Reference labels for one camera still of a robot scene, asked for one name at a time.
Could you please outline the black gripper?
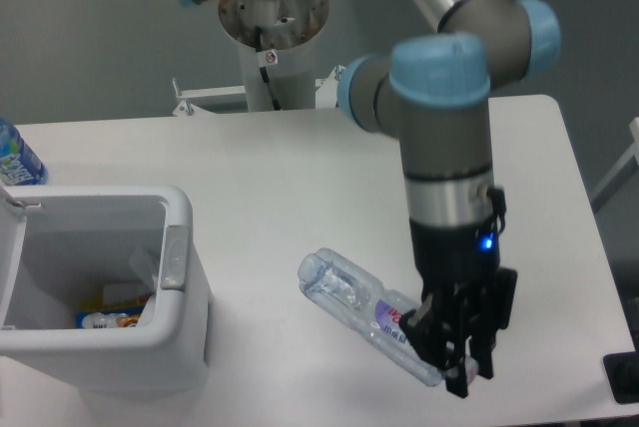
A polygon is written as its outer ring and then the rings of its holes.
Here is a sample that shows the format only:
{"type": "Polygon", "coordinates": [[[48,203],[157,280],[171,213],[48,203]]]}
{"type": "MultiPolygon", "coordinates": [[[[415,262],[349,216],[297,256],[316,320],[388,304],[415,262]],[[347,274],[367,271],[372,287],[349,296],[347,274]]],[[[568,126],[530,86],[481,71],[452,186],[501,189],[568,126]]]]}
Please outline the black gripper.
{"type": "Polygon", "coordinates": [[[496,333],[509,325],[518,274],[506,267],[497,269],[498,234],[493,219],[435,227],[411,218],[409,226],[415,267],[423,282],[423,303],[405,312],[399,326],[417,356],[442,373],[446,390],[467,396],[467,335],[462,309],[451,291],[438,290],[492,275],[478,291],[478,313],[471,318],[470,339],[478,375],[491,379],[496,333]]]}

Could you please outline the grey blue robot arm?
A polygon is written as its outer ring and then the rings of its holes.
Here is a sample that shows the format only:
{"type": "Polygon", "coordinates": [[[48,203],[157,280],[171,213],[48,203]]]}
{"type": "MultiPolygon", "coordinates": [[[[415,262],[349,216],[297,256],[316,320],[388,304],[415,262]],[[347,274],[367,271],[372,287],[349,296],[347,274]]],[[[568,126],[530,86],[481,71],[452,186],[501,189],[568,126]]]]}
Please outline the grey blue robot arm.
{"type": "MultiPolygon", "coordinates": [[[[180,0],[199,5],[209,0],[180,0]]],[[[241,48],[252,111],[315,105],[307,46],[327,0],[217,0],[241,48]]],[[[421,302],[390,339],[373,345],[405,369],[465,397],[473,376],[491,378],[496,334],[507,327],[517,274],[500,263],[505,194],[493,177],[488,97],[548,68],[559,22],[541,0],[413,0],[429,36],[369,55],[340,74],[336,102],[361,129],[397,140],[421,302]]]]}

